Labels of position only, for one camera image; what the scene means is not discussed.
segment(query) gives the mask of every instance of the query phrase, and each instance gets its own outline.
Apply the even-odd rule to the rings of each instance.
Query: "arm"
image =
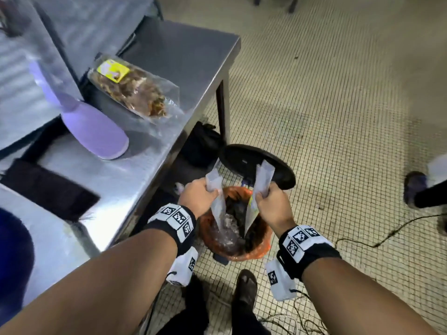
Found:
[[[259,194],[256,201],[278,238],[296,226],[289,199],[275,183],[268,197]],[[302,280],[331,335],[437,334],[396,295],[342,259],[315,260]]]
[[[218,193],[205,179],[188,184],[179,204],[199,217]],[[131,334],[149,310],[177,255],[165,231],[142,231],[89,260],[0,328],[0,335]]]

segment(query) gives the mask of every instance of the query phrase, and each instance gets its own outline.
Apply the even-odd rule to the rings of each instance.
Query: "person's left hand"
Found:
[[[207,191],[206,180],[203,177],[185,186],[185,190],[178,199],[178,204],[189,208],[197,219],[209,210],[211,203],[218,195],[217,189],[213,192]]]

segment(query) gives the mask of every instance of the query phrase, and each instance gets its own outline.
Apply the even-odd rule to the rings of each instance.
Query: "orange plastic bag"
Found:
[[[252,195],[252,191],[246,187],[226,187],[223,189],[223,195],[225,199],[231,197],[235,201],[241,201],[245,205],[248,204]],[[271,248],[270,241],[272,236],[272,230],[267,223],[258,216],[251,225],[247,235],[250,234],[252,239],[251,250],[247,251],[243,246],[233,247],[229,250],[224,244],[219,241],[219,231],[217,224],[214,220],[211,210],[199,219],[199,236],[202,238],[204,244],[215,254],[223,256],[230,261],[245,261],[250,259],[262,258]],[[243,242],[244,239],[239,236],[239,241]]]

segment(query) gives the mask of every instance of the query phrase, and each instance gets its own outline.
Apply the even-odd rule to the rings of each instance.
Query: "floor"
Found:
[[[242,50],[230,71],[232,143],[286,161],[295,220],[328,239],[376,243],[396,226],[437,209],[411,210],[402,180],[447,150],[447,33],[443,0],[160,0],[166,19],[237,33]],[[217,123],[216,104],[206,116]],[[240,178],[221,167],[225,184]],[[341,241],[343,258],[393,291],[447,334],[447,237],[437,218],[418,220],[378,249]],[[292,333],[320,325],[306,299],[277,302],[260,260],[216,263],[202,249],[196,272],[209,294],[209,334],[230,334],[231,301],[242,268],[259,283],[255,313]],[[184,308],[166,286],[151,333]],[[266,323],[274,334],[287,334]]]

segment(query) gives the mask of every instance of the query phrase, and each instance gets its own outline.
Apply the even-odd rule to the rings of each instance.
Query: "corrugated metal sheet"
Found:
[[[31,1],[9,0],[7,5],[17,10],[24,33],[9,38],[0,32],[0,150],[59,115],[29,73],[30,56],[39,59],[62,91],[82,98]]]
[[[116,54],[153,0],[34,0],[46,27],[80,79],[98,52]]]

